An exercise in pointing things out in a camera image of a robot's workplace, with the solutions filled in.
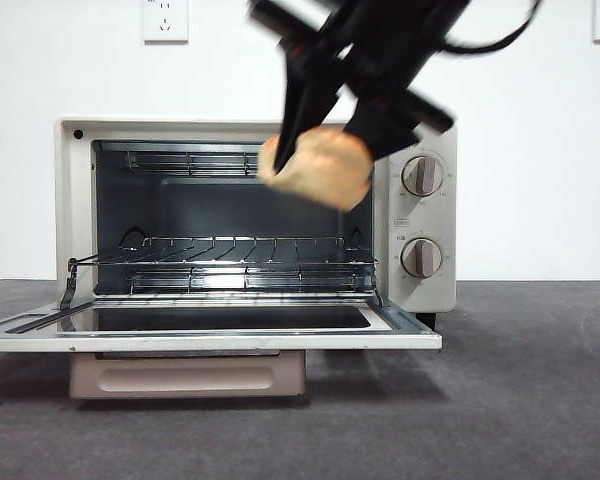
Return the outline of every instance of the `floor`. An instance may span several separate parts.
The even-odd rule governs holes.
[[[0,317],[54,300],[0,281]],[[0,480],[600,479],[600,283],[461,283],[438,352],[317,352],[300,399],[75,401],[0,355]]]

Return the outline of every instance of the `robotic arm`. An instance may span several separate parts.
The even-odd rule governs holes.
[[[293,155],[298,136],[320,125],[347,85],[358,98],[345,132],[364,141],[374,159],[418,142],[424,123],[444,133],[453,119],[409,90],[432,54],[481,54],[513,43],[528,20],[499,42],[457,46],[446,35],[470,0],[318,0],[332,14],[316,31],[271,0],[251,0],[251,17],[281,37],[286,59],[284,120],[274,169]]]

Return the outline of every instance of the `white wall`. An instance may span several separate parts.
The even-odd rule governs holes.
[[[278,118],[275,39],[240,0],[190,0],[188,46],[145,46],[140,0],[0,0],[0,278],[54,277],[54,120]],[[474,0],[454,30],[495,38],[525,0]],[[417,81],[459,119],[462,279],[600,279],[600,46],[591,0],[546,0],[510,50],[440,55]],[[333,118],[345,118],[345,101]]]

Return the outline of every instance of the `open oven door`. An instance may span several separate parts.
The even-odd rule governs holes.
[[[106,300],[0,320],[0,352],[440,349],[442,336],[390,302]]]

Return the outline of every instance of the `timer knob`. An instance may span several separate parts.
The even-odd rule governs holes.
[[[442,251],[435,242],[427,238],[416,238],[402,249],[401,261],[409,275],[429,278],[442,265]]]
[[[444,167],[431,156],[414,157],[402,169],[402,183],[410,193],[427,197],[442,185]]]

